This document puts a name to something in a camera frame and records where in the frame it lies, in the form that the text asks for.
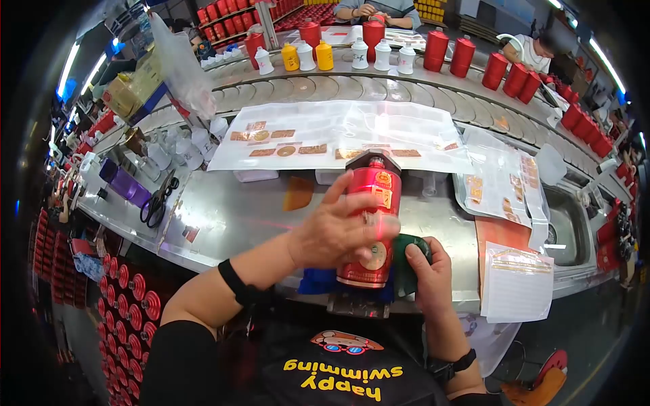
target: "yellow bottle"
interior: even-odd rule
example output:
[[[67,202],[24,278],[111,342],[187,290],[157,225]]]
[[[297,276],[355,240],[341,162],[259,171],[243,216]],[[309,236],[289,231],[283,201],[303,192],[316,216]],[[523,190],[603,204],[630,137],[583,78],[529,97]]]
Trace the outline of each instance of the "yellow bottle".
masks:
[[[294,71],[300,67],[296,47],[289,45],[288,42],[285,42],[285,46],[282,48],[282,60],[285,63],[285,69],[287,71]]]
[[[316,60],[318,68],[322,71],[328,71],[334,68],[334,57],[332,56],[332,46],[321,40],[316,46]]]

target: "purple water bottle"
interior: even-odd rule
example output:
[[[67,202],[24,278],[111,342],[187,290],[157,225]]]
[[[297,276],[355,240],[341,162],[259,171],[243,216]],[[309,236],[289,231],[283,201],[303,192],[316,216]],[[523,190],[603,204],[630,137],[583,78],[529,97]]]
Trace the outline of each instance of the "purple water bottle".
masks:
[[[151,193],[122,167],[108,158],[102,160],[99,177],[108,182],[111,189],[137,207],[142,208],[151,198]]]

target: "sink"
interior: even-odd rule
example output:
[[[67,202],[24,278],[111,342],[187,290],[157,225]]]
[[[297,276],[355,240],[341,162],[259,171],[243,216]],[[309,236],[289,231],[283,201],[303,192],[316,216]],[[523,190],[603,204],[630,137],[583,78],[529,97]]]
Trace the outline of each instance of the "sink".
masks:
[[[547,253],[556,266],[578,266],[589,261],[590,229],[585,210],[573,194],[560,188],[544,186],[549,204],[549,238]]]

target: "ceiling light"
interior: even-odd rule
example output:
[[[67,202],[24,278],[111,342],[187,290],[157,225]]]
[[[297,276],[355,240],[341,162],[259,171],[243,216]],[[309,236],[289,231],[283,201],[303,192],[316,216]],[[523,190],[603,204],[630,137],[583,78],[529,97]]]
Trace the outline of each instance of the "ceiling light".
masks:
[[[66,64],[63,67],[63,72],[61,73],[61,80],[58,82],[57,94],[59,97],[63,97],[63,89],[66,85],[66,81],[68,80],[68,74],[70,74],[70,69],[72,68],[72,62],[75,61],[75,57],[77,56],[78,51],[79,51],[79,45],[75,42],[75,44],[72,45],[72,49],[70,49],[70,55],[68,55]]]
[[[97,72],[99,71],[99,69],[101,68],[105,60],[106,60],[106,53],[103,53],[101,54],[101,58],[99,58],[95,66],[92,68],[92,71],[90,71],[90,75],[88,75],[86,82],[83,84],[80,94],[86,93],[86,90],[88,90],[88,87],[90,86],[90,81],[92,80],[92,78],[95,77],[95,75],[97,75]]]
[[[603,60],[603,63],[607,67],[607,70],[614,77],[614,82],[616,82],[616,84],[618,85],[618,88],[621,90],[621,93],[625,94],[625,86],[623,86],[623,82],[621,82],[621,79],[618,77],[618,74],[614,70],[614,67],[609,62],[609,60],[607,59],[607,57],[605,56],[605,54],[603,53],[601,48],[598,46],[598,43],[596,42],[596,40],[593,39],[593,37],[591,39],[589,39],[589,44],[591,45],[593,50],[596,51],[598,56],[601,57],[601,59]]]

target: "black watch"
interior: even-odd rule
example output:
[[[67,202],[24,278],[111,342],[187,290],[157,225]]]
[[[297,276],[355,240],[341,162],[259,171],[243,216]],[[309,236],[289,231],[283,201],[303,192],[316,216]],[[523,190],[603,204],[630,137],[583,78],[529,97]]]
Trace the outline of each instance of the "black watch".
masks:
[[[476,351],[474,349],[470,349],[469,353],[460,357],[456,362],[442,361],[437,358],[428,357],[426,359],[426,370],[434,376],[434,379],[440,385],[444,385],[456,375],[456,372],[468,369],[475,359]]]
[[[218,266],[221,277],[224,282],[235,294],[235,301],[243,307],[251,307],[252,305],[269,300],[270,292],[262,291],[253,285],[245,285],[233,266],[230,265],[230,260],[226,259]]]

